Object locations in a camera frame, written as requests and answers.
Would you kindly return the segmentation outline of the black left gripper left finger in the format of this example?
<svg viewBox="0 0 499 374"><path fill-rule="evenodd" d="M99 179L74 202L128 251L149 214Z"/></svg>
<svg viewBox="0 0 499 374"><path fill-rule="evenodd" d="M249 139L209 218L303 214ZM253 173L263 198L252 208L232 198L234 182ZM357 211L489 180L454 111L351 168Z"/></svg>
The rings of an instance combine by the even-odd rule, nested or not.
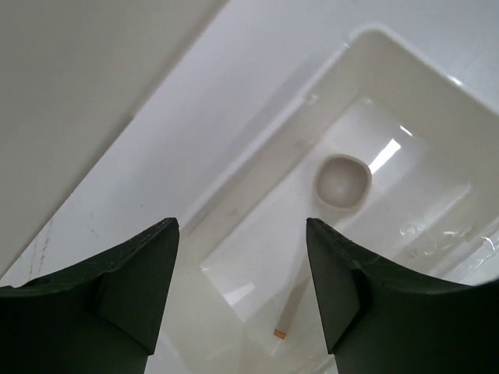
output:
<svg viewBox="0 0 499 374"><path fill-rule="evenodd" d="M4 373L142 373L179 247L174 217L65 269L1 289Z"/></svg>

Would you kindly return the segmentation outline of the beige ceramic spoon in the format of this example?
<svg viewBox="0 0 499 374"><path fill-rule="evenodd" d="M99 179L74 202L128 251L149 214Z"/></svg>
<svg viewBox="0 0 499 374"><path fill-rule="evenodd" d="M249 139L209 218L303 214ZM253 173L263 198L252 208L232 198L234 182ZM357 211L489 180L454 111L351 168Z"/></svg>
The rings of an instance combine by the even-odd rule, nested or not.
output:
<svg viewBox="0 0 499 374"><path fill-rule="evenodd" d="M372 173L360 159L341 153L325 158L313 179L313 197L320 219L333 226L351 217L362 206L371 185ZM279 339L287 337L310 280L308 255L304 255L274 329Z"/></svg>

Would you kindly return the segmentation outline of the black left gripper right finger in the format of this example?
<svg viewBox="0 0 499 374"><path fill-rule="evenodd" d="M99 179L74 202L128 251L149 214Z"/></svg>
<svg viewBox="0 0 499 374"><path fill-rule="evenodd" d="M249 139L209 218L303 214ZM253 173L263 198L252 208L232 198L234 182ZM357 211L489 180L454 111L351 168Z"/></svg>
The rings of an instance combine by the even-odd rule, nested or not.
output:
<svg viewBox="0 0 499 374"><path fill-rule="evenodd" d="M340 373L495 373L498 282L431 277L317 218L306 247L327 352Z"/></svg>

